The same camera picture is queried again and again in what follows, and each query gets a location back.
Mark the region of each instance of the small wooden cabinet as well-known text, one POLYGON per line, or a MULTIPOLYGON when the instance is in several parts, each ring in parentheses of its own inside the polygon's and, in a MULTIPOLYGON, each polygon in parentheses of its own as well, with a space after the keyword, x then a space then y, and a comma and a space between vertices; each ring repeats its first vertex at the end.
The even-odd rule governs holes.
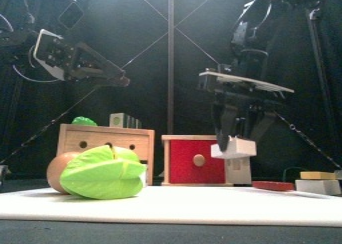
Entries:
POLYGON ((147 184, 153 185, 154 142, 154 130, 62 124, 58 155, 71 151, 83 152, 106 144, 131 149, 147 164, 147 184))
POLYGON ((213 135, 163 135, 163 185, 226 185, 226 161, 211 157, 213 135))

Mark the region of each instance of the brown round object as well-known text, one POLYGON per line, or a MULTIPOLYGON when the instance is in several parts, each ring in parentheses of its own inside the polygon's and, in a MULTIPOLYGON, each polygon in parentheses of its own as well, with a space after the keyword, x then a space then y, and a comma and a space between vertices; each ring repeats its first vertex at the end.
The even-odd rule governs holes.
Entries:
POLYGON ((206 158, 205 158, 205 156, 203 156, 202 154, 197 154, 197 155, 194 156, 193 161, 194 161, 194 164, 195 164, 198 167, 202 167, 202 166, 205 165, 205 163, 206 163, 206 158))
POLYGON ((80 154, 80 152, 66 152, 58 155, 50 162, 47 168, 47 180, 50 186, 59 192, 67 193, 60 185, 60 175, 68 162, 80 154))

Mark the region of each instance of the drawer knob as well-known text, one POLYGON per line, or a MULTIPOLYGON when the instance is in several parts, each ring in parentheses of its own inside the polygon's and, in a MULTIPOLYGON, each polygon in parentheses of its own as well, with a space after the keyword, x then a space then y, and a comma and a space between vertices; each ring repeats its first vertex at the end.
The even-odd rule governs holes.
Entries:
POLYGON ((202 166, 205 165, 205 163, 206 163, 206 158, 205 158, 205 156, 203 156, 202 154, 197 154, 197 155, 194 156, 193 161, 194 161, 194 164, 195 164, 198 167, 202 167, 202 166))

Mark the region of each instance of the red box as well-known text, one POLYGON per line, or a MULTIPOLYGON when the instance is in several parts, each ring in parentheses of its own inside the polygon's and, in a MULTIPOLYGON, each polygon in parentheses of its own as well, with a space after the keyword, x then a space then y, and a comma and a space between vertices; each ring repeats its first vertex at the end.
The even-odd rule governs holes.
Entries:
POLYGON ((225 160, 211 157, 211 135, 163 135, 163 185, 231 185, 226 182, 225 160))

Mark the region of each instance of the green object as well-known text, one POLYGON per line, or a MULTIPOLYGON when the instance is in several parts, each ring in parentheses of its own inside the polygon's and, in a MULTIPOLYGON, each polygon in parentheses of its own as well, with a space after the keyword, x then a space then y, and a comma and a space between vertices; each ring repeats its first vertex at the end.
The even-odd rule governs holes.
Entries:
POLYGON ((72 159, 60 176, 64 190, 74 195, 94 199, 122 199, 143 189, 142 173, 146 165, 137 154, 109 145, 83 152, 72 159))
POLYGON ((76 117, 71 124, 84 125, 84 126, 98 126, 98 124, 95 123, 94 120, 91 120, 90 118, 82 117, 82 116, 76 117))

